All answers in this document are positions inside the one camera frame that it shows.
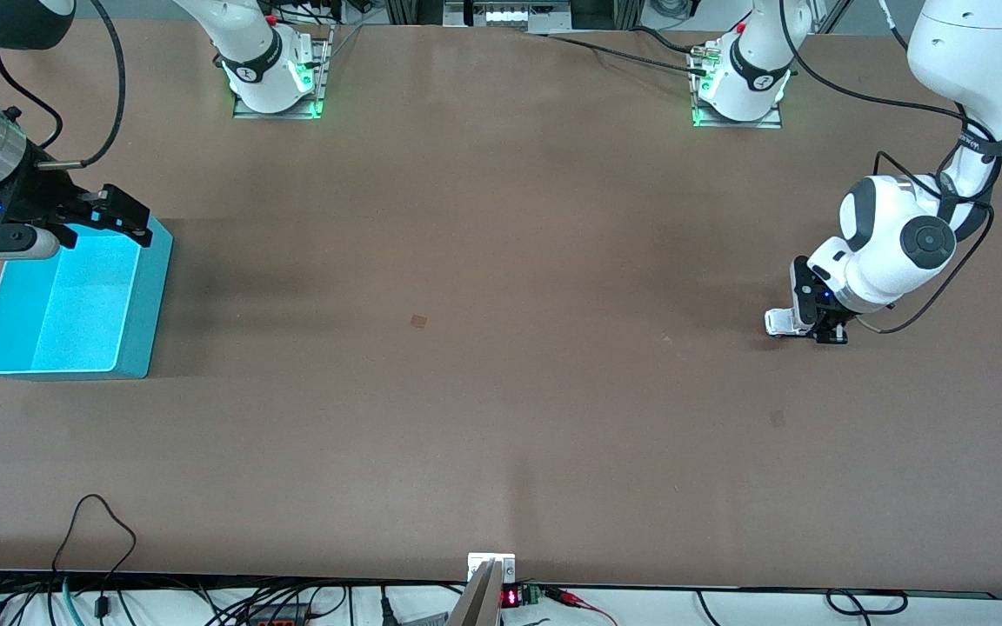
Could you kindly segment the white lit power unit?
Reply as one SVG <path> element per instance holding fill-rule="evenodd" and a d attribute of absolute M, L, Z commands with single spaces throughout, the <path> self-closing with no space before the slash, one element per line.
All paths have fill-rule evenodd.
<path fill-rule="evenodd" d="M 508 28 L 528 33 L 566 32 L 572 27 L 569 0 L 443 0 L 446 28 Z"/>

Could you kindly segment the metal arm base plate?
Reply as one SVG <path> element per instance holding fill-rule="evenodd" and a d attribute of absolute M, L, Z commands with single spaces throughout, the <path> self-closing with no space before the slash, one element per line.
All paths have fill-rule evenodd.
<path fill-rule="evenodd" d="M 691 110 L 696 127 L 743 127 L 779 130 L 779 103 L 791 68 L 764 70 L 736 51 L 736 33 L 696 46 L 689 53 Z"/>
<path fill-rule="evenodd" d="M 233 117 L 281 120 L 320 118 L 337 26 L 330 25 L 316 35 L 295 30 L 286 24 L 276 24 L 274 29 L 282 37 L 281 56 L 274 66 L 263 73 L 262 82 L 236 82 L 235 75 L 228 74 L 230 88 L 234 91 Z"/>

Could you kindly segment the white jeep toy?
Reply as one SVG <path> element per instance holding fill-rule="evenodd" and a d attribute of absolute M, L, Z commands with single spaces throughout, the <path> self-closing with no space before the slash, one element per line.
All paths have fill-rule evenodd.
<path fill-rule="evenodd" d="M 814 317 L 811 317 L 811 321 L 807 322 L 796 308 L 775 308 L 767 310 L 764 315 L 765 331 L 768 336 L 810 336 L 814 324 Z"/>

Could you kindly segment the cyan plastic bin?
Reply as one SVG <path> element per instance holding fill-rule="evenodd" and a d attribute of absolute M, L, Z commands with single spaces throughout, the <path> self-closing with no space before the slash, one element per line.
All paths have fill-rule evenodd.
<path fill-rule="evenodd" d="M 73 249 L 10 260 L 0 274 L 0 377 L 144 379 L 150 373 L 174 238 L 150 219 L 150 246 L 77 227 Z"/>

